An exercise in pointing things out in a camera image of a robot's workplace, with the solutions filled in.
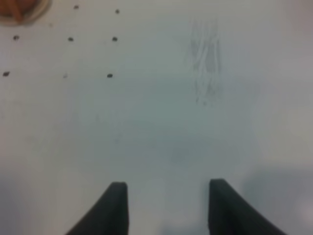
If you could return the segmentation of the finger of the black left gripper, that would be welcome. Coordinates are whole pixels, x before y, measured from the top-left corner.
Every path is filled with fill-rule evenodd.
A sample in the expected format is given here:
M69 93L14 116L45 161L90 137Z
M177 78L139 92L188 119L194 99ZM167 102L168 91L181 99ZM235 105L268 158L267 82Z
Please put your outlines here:
M224 179L209 182L208 229L211 235L283 235Z
M109 185L95 205L68 231L69 235L127 235L129 233L128 186Z

